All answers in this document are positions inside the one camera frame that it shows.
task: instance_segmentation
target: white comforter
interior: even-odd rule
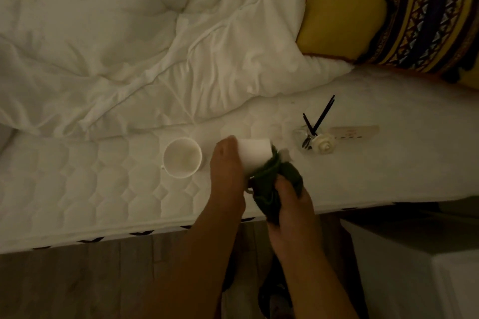
[[[350,71],[301,55],[305,0],[0,0],[0,123],[96,139]]]

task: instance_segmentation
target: paper tag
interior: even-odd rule
[[[365,140],[379,134],[379,126],[344,126],[330,128],[328,133],[333,134],[337,140]]]

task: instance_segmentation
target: green cloth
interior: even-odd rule
[[[253,198],[261,212],[264,213],[268,222],[279,225],[279,210],[281,201],[274,182],[276,176],[281,174],[291,182],[297,196],[303,191],[303,177],[289,162],[281,162],[281,157],[272,147],[272,158],[258,169],[249,179],[249,187],[253,189]]]

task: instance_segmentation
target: quilted pattern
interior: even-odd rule
[[[181,180],[162,170],[166,145],[181,136],[195,139],[206,161],[216,142],[231,134],[269,137],[279,149],[288,147],[317,211],[479,193],[476,96],[378,74],[256,98],[199,125],[98,142],[18,133],[0,156],[0,252],[191,224],[209,196],[209,167]],[[318,116],[334,93],[324,129],[378,124],[381,133],[359,145],[339,144],[332,155],[304,155],[292,131],[303,125],[303,112]],[[247,195],[244,217],[262,216]]]

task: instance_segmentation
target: white flower decoration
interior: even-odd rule
[[[319,154],[331,154],[334,151],[334,148],[336,148],[336,145],[336,138],[329,133],[319,134],[310,144],[313,151]]]

